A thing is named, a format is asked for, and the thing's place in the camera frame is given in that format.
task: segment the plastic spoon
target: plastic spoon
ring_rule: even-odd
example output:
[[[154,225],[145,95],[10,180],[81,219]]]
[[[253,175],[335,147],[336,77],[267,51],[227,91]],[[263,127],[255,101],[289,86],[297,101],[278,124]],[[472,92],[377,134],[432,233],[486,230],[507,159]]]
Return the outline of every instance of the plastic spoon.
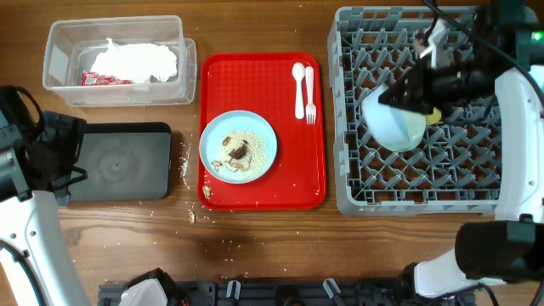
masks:
[[[304,65],[301,63],[295,63],[292,66],[292,77],[297,81],[297,97],[295,100],[295,117],[297,119],[304,118],[304,101],[303,101],[303,79],[306,75]]]

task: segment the light blue bowl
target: light blue bowl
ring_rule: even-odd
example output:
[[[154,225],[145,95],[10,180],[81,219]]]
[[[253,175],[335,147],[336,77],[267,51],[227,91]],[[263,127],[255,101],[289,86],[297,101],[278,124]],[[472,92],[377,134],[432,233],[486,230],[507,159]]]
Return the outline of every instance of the light blue bowl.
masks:
[[[264,152],[268,153],[268,160],[263,171],[254,178],[243,178],[240,173],[216,172],[213,169],[212,161],[219,158],[218,144],[221,144],[225,137],[236,129],[255,133],[263,139]],[[261,116],[246,110],[233,110],[215,117],[204,128],[199,145],[201,161],[206,170],[216,179],[231,184],[245,184],[263,176],[272,166],[277,150],[278,141],[269,123]]]

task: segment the rice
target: rice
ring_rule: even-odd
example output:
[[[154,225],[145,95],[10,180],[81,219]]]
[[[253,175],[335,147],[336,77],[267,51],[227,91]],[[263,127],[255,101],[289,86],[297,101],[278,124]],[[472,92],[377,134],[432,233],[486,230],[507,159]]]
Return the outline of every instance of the rice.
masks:
[[[268,162],[264,140],[255,133],[237,129],[230,131],[227,137],[229,140],[226,144],[223,141],[218,143],[217,161],[221,162],[223,166],[216,167],[216,170],[239,180],[255,179],[261,175]],[[242,158],[236,160],[229,156],[232,150],[243,145],[246,146],[246,154]]]

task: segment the clear plastic bin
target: clear plastic bin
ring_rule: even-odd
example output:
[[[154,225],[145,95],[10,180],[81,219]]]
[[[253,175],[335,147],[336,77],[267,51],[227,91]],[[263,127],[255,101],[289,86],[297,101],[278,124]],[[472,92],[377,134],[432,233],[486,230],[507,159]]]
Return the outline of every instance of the clear plastic bin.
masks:
[[[166,82],[80,86],[96,56],[114,43],[166,45],[178,58],[178,75]],[[43,86],[72,106],[185,105],[195,97],[196,48],[184,39],[178,16],[57,21],[51,25],[43,61]]]

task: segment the gray basket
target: gray basket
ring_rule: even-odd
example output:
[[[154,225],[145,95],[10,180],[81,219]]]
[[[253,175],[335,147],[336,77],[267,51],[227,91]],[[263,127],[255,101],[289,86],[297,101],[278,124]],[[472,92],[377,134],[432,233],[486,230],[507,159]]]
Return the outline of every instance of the gray basket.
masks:
[[[470,26],[473,7],[443,10]],[[501,178],[498,106],[479,126],[427,127],[412,151],[382,148],[366,128],[361,102],[382,82],[394,82],[414,65],[414,31],[430,26],[424,7],[340,8],[327,39],[329,80],[335,109],[334,167],[337,206],[354,216],[420,213],[483,213],[495,210]],[[451,52],[462,58],[472,45],[450,29]],[[473,101],[449,121],[480,118],[488,99]]]

